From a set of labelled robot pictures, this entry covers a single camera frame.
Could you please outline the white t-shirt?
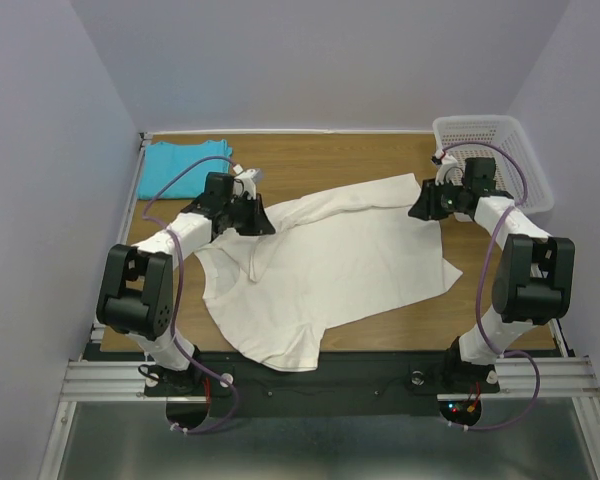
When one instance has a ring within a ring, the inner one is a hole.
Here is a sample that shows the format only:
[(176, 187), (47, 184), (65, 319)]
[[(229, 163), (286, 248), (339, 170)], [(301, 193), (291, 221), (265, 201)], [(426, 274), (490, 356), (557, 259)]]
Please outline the white t-shirt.
[(312, 371), (327, 329), (446, 293), (460, 271), (440, 226), (409, 216), (411, 174), (270, 206), (274, 233), (229, 230), (197, 256), (204, 303), (243, 356), (283, 372)]

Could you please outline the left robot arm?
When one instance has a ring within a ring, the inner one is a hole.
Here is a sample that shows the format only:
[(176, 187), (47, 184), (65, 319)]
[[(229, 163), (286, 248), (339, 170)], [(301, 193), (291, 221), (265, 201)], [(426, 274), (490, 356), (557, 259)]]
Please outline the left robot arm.
[(96, 318), (153, 358), (153, 367), (139, 368), (149, 388), (186, 395), (205, 376), (192, 363), (199, 350), (175, 327), (173, 272), (180, 272), (189, 255), (227, 230), (251, 237), (275, 233), (257, 192), (261, 171), (234, 171), (208, 174), (202, 193), (171, 223), (141, 242), (116, 244), (108, 252)]

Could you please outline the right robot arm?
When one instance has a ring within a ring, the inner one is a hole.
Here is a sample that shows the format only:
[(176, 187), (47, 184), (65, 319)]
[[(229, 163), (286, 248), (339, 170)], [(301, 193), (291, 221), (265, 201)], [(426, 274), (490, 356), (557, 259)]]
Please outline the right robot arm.
[(423, 181), (409, 216), (432, 221), (462, 214), (489, 233), (489, 251), (501, 250), (489, 309), (475, 311), (475, 325), (454, 340), (439, 369), (444, 390), (454, 393), (496, 384), (496, 359), (523, 334), (567, 313), (575, 245), (539, 228), (498, 189), (494, 159), (460, 164), (439, 150), (432, 161), (437, 173)]

